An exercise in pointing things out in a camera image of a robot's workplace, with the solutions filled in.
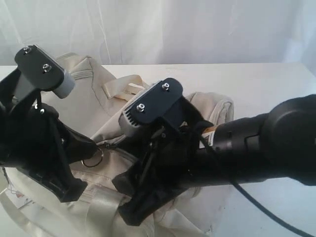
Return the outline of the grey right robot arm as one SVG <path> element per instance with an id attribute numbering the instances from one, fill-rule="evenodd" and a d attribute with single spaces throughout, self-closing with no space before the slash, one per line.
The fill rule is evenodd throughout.
<path id="1" fill-rule="evenodd" d="M 130 196 L 119 207 L 138 226 L 189 188 L 288 177 L 316 184 L 316 97 L 289 99 L 269 113 L 218 126 L 181 97 L 169 107 L 140 101 L 141 131 L 122 144 L 136 163 L 113 183 Z"/>

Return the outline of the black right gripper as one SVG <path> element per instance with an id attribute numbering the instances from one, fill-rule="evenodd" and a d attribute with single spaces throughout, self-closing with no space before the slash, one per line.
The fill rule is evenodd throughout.
<path id="1" fill-rule="evenodd" d="M 118 209 L 123 219 L 146 219 L 187 189 L 212 185 L 210 149 L 199 146 L 203 131 L 211 126 L 198 123 L 173 130 L 154 123 L 123 144 L 138 158 L 113 181 L 131 198 Z"/>

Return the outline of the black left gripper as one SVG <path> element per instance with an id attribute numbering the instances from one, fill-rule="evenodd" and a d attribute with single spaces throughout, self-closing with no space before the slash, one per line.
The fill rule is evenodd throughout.
<path id="1" fill-rule="evenodd" d="M 52 106 L 31 107 L 15 118 L 0 110 L 0 165 L 18 169 L 60 202 L 77 201 L 87 187 L 70 164 L 96 152 L 96 143 L 64 125 Z"/>

